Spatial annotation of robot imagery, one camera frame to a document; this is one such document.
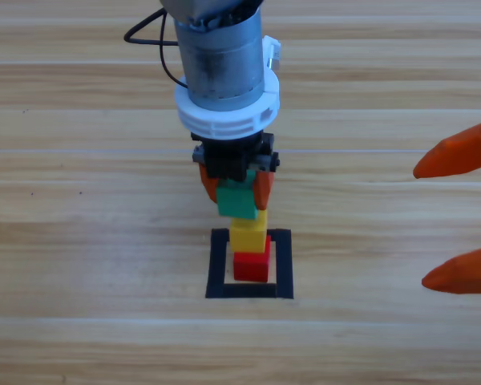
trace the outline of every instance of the black cable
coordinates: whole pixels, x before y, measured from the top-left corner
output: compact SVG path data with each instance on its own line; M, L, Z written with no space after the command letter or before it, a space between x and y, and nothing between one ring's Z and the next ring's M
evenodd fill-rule
M162 26L160 27L160 41L161 42L164 41L164 29L166 28L166 17L167 16L168 16L168 12L166 10L164 10L164 15L162 16ZM169 76L169 79L171 79L173 82L175 82L179 86L182 86L184 88L188 88L187 84L180 82L168 70L168 66L166 66L166 61L164 60L164 45L160 44L159 49L160 49L160 62L162 63L162 68L164 69L164 71L166 71L166 74Z
M154 14L148 16L145 18L142 22L139 24L136 24L133 26L125 35L124 35L124 41L127 43L131 44L145 44L149 46L173 46L176 47L178 46L178 42L165 42L164 40L146 40L143 38L131 38L134 34L154 22L156 19L158 19L160 16L164 16L164 14L167 14L168 12L164 8L160 8L157 10Z
M132 38L134 34L154 22L156 19L158 19L160 16L162 16L162 26L160 27L160 40L146 40L142 38ZM172 73L168 70L168 66L166 66L166 61L164 60L164 46L168 47L176 47L178 46L178 42L166 42L164 41L164 30L166 28L166 17L168 16L168 12L164 8L160 8L157 10L154 14L148 16L145 18L142 22L139 24L136 24L133 26L125 35L124 35L124 41L127 43L132 43L132 44L144 44L144 45L149 45L149 46L159 46L160 48L160 62L162 63L162 67L164 71L166 72L166 75L169 76L169 79L171 79L173 82L176 84L188 88L187 84L184 84L180 82L177 78L175 78Z

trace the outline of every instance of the green block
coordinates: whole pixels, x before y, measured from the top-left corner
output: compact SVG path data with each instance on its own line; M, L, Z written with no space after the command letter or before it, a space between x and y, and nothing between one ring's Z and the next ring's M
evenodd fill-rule
M222 217L257 219L258 209L253 196L253 182L257 174L248 170L244 182L222 180L216 189L217 208Z

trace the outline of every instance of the metal cylinder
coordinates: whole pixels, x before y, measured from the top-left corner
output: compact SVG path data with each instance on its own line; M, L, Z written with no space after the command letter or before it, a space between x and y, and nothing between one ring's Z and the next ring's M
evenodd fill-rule
M175 21L191 101L212 111L234 111L264 93L260 9L247 20L203 32Z

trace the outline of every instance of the wood grain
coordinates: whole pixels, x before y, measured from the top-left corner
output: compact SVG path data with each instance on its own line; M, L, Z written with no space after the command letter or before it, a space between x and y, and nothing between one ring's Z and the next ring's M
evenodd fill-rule
M293 301L204 298L228 220L122 41L157 7L0 0L0 385L481 385L481 296L420 285L481 247L481 170L411 175L481 122L481 0L266 0Z

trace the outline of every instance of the black square outline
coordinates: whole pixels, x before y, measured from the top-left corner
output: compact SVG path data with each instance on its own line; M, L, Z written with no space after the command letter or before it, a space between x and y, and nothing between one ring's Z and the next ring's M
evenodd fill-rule
M292 233L268 230L276 244L276 283L224 283L228 229L213 229L210 237L210 263L206 298L284 298L294 299L292 270Z

